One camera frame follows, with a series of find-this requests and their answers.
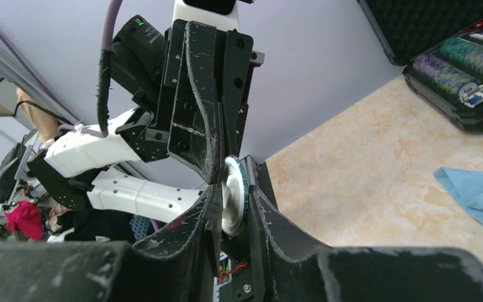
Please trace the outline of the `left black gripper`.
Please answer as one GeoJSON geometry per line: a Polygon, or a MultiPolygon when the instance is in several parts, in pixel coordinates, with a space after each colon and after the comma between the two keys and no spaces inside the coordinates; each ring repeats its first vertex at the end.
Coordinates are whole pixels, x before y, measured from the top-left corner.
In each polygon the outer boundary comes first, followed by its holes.
{"type": "Polygon", "coordinates": [[[240,153],[253,70],[252,37],[177,20],[165,33],[133,20],[133,149],[145,162],[172,157],[216,184],[240,153]]]}

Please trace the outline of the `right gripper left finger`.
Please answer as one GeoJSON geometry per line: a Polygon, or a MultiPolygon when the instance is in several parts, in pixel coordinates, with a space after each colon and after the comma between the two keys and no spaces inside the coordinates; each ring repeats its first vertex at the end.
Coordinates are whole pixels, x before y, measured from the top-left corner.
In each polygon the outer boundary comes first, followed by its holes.
{"type": "Polygon", "coordinates": [[[220,185],[157,233],[124,241],[0,243],[0,301],[211,301],[220,185]]]}

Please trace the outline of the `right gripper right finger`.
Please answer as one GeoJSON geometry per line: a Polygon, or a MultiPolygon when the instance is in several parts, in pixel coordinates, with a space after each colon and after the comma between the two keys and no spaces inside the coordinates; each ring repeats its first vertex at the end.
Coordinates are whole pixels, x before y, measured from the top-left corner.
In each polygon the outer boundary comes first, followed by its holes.
{"type": "Polygon", "coordinates": [[[483,264],[451,247],[331,247],[250,187],[265,301],[483,301],[483,264]]]}

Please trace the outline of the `round green brooch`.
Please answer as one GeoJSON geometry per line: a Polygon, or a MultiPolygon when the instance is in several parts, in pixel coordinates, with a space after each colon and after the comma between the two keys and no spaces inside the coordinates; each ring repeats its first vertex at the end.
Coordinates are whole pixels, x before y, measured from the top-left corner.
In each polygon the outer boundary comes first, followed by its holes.
{"type": "Polygon", "coordinates": [[[225,158],[221,174],[222,229],[230,237],[245,227],[249,206],[249,182],[242,161],[233,155],[225,158]]]}

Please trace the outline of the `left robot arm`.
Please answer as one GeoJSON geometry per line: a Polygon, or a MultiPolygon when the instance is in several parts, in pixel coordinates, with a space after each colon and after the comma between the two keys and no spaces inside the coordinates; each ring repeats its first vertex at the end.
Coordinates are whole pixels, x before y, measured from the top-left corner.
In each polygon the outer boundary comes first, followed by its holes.
{"type": "Polygon", "coordinates": [[[136,104],[108,118],[107,90],[97,104],[100,125],[61,125],[60,135],[28,167],[61,205],[74,211],[117,210],[169,222],[198,199],[180,189],[131,177],[121,162],[172,158],[219,187],[223,228],[233,232],[248,212],[249,183],[239,158],[253,71],[265,55],[253,38],[195,21],[160,32],[142,16],[113,39],[110,68],[136,104]]]}

